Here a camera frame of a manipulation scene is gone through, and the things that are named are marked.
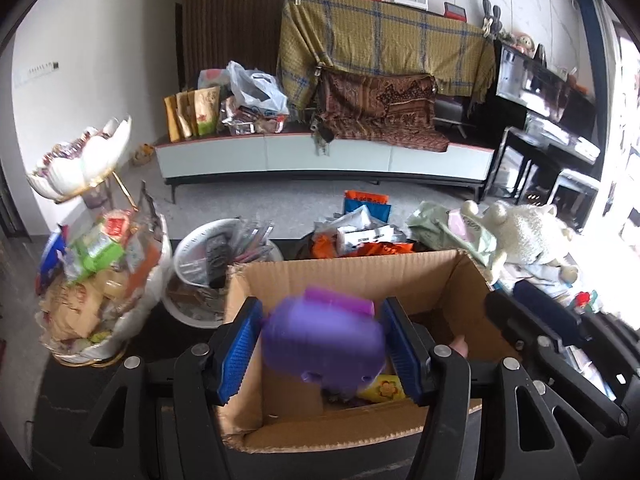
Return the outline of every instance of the ceramic lotus bowl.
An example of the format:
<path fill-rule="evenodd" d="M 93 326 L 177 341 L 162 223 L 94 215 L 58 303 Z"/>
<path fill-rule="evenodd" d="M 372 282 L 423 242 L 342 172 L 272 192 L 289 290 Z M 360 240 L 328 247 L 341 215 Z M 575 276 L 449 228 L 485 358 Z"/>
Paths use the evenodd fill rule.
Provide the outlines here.
<path fill-rule="evenodd" d="M 95 128 L 87 128 L 85 131 L 90 134 L 90 138 L 80 156 L 53 158 L 46 176 L 38 175 L 38 170 L 44 167 L 44 161 L 27 174 L 29 184 L 39 195 L 51 200 L 62 200 L 111 173 L 129 142 L 131 118 L 120 124 L 116 119 L 110 119 L 101 132 Z"/>

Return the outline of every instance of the brown patterned cloth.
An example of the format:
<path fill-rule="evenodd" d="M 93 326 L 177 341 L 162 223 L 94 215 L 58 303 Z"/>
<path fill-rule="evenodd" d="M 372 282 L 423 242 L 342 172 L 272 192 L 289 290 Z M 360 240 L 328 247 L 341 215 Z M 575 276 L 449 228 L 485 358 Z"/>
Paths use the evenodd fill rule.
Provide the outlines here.
<path fill-rule="evenodd" d="M 320 118 L 337 139 L 446 152 L 449 139 L 433 123 L 435 95 L 435 79 L 427 74 L 364 76 L 323 69 Z"/>

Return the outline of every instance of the black table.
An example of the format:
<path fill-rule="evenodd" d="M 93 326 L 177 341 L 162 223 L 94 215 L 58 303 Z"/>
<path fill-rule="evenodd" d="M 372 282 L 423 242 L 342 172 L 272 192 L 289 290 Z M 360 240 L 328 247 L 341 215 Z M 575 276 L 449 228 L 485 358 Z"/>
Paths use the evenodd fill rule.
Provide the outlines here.
<path fill-rule="evenodd" d="M 555 181 L 558 174 L 565 168 L 587 173 L 600 153 L 596 146 L 583 137 L 568 134 L 561 130 L 555 136 L 544 130 L 525 132 L 515 126 L 509 126 L 504 130 L 494 165 L 487 178 L 487 184 L 482 193 L 483 200 L 495 182 L 495 177 L 507 148 L 513 148 L 523 157 L 518 168 L 516 184 L 511 194 L 516 204 L 522 201 L 522 197 L 529 186 L 531 168 L 533 166 L 546 171 L 551 179 Z"/>
<path fill-rule="evenodd" d="M 274 240 L 285 259 L 293 259 L 303 243 L 300 240 Z M 184 325 L 158 304 L 142 332 L 132 339 L 126 356 L 139 355 L 146 362 L 177 357 L 198 342 L 207 342 L 213 330 Z M 31 464 L 36 477 L 62 480 L 74 459 L 74 442 L 102 390 L 120 364 L 107 368 L 70 368 L 53 358 L 47 363 L 34 417 Z M 480 415 L 469 417 L 460 478 L 473 478 Z M 230 466 L 241 479 L 403 479 L 418 445 L 420 434 L 381 444 L 335 451 L 249 454 L 228 450 Z"/>

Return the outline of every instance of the stuffed animal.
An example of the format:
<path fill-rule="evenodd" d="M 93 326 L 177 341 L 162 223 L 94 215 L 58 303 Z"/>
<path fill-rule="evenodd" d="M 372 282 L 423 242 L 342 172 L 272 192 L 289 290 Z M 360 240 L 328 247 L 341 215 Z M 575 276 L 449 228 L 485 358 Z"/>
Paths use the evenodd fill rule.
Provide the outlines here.
<path fill-rule="evenodd" d="M 509 263 L 561 267 L 560 278 L 574 283 L 578 279 L 578 269 L 564 259 L 574 233 L 556 218 L 556 213 L 555 205 L 510 206 L 498 200 L 480 216 L 478 204 L 467 200 L 462 206 L 462 214 L 482 224 L 497 239 L 488 281 L 495 283 L 504 264 Z"/>
<path fill-rule="evenodd" d="M 536 51 L 536 44 L 531 39 L 531 36 L 521 34 L 516 40 L 515 49 L 526 54 L 526 56 L 533 57 L 533 54 Z"/>

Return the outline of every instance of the rabbit figurine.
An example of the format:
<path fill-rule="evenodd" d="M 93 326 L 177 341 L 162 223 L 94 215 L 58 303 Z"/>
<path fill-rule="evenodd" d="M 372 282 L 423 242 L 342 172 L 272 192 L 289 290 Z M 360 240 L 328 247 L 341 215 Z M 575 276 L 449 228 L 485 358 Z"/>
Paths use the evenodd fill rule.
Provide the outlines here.
<path fill-rule="evenodd" d="M 500 21 L 502 10 L 497 5 L 494 5 L 492 9 L 491 1 L 489 0 L 482 0 L 482 9 L 484 10 L 482 33 L 485 38 L 490 36 L 495 38 L 502 30 L 502 22 Z"/>

